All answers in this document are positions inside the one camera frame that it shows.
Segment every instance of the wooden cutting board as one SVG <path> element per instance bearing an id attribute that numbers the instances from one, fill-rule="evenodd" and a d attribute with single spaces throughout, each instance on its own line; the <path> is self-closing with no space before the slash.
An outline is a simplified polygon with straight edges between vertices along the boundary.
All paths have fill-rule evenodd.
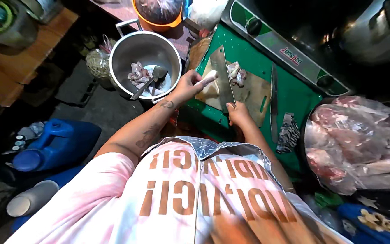
<path id="1" fill-rule="evenodd" d="M 211 66 L 209 59 L 202 74 L 203 78 L 210 71 Z M 252 119 L 254 119 L 258 127 L 261 127 L 263 125 L 264 117 L 266 116 L 267 106 L 270 103 L 270 83 L 250 72 L 247 72 L 244 87 L 240 88 L 238 86 L 231 85 L 231 89 L 234 93 L 234 99 L 246 105 Z M 198 93 L 195 98 L 207 105 L 222 110 L 221 103 L 219 101 L 219 88 L 217 81 L 214 81 L 204 87 L 203 91 Z"/>

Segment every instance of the hand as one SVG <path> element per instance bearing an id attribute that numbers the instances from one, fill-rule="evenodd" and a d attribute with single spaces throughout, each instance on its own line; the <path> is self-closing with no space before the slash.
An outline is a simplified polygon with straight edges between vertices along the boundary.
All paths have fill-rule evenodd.
<path id="1" fill-rule="evenodd" d="M 230 119 L 230 126 L 237 125 L 238 127 L 242 128 L 242 126 L 254 123 L 244 103 L 236 101 L 235 108 L 231 103 L 227 103 L 227 109 L 229 113 L 228 118 Z"/>
<path id="2" fill-rule="evenodd" d="M 178 104 L 187 102 L 202 91 L 203 86 L 201 84 L 194 86 L 194 84 L 200 80 L 202 80 L 202 77 L 195 70 L 191 69 L 187 71 L 187 73 L 180 78 L 176 88 L 171 92 L 170 96 Z"/>

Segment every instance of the knife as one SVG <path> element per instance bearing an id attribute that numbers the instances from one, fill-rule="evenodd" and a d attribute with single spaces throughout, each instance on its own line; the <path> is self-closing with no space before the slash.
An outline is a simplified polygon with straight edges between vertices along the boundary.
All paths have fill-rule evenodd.
<path id="1" fill-rule="evenodd" d="M 276 65 L 274 63 L 272 63 L 270 84 L 270 132 L 272 134 L 272 141 L 277 144 L 278 125 L 276 124 L 276 117 L 278 116 L 278 73 L 276 72 Z"/>
<path id="2" fill-rule="evenodd" d="M 219 86 L 219 101 L 221 103 L 222 112 L 228 113 L 226 103 L 231 103 L 235 106 L 236 101 L 228 76 L 224 45 L 221 45 L 210 55 L 210 64 L 211 69 L 216 70 L 217 75 L 219 76 L 219 78 L 216 79 L 216 82 Z"/>

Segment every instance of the orange container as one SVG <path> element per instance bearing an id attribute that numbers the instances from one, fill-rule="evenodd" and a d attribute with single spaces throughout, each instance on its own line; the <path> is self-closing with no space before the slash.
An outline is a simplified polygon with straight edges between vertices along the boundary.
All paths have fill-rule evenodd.
<path id="1" fill-rule="evenodd" d="M 138 15 L 139 23 L 141 24 L 141 26 L 144 29 L 146 29 L 146 31 L 147 30 L 152 30 L 152 31 L 157 31 L 157 32 L 164 32 L 164 31 L 167 31 L 167 30 L 169 30 L 171 28 L 176 27 L 177 25 L 179 25 L 181 23 L 181 11 L 182 11 L 182 8 L 180 8 L 179 16 L 172 23 L 169 23 L 169 24 L 166 24 L 166 25 L 158 25 L 158 24 L 152 23 L 152 22 L 144 19 L 144 17 L 141 16 L 141 14 L 138 12 L 137 6 L 135 5 L 135 0 L 132 0 L 132 4 L 133 4 L 133 9 L 135 9 L 135 12 Z"/>

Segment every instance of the pot handle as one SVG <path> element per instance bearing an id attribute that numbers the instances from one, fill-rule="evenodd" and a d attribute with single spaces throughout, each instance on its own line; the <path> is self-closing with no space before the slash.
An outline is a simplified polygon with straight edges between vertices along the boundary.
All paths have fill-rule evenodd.
<path id="1" fill-rule="evenodd" d="M 141 24 L 139 23 L 139 19 L 131 19 L 131 20 L 127 20 L 127 21 L 124 21 L 124 22 L 120 22 L 120 23 L 116 24 L 115 27 L 116 27 L 118 33 L 120 33 L 120 36 L 123 37 L 124 34 L 121 31 L 121 28 L 123 26 L 127 26 L 127 25 L 130 25 L 130 24 L 133 24 L 133 23 L 136 23 L 138 25 L 139 30 L 142 31 L 142 27 L 141 27 Z"/>
<path id="2" fill-rule="evenodd" d="M 162 101 L 162 99 L 164 99 L 164 98 L 165 98 L 165 96 L 163 96 L 163 97 L 160 97 L 160 98 L 158 98 L 158 99 L 156 99 L 156 100 L 154 100 L 154 99 L 151 99 L 151 102 L 152 102 L 153 104 L 156 104 L 156 103 L 158 103 L 158 102 Z"/>

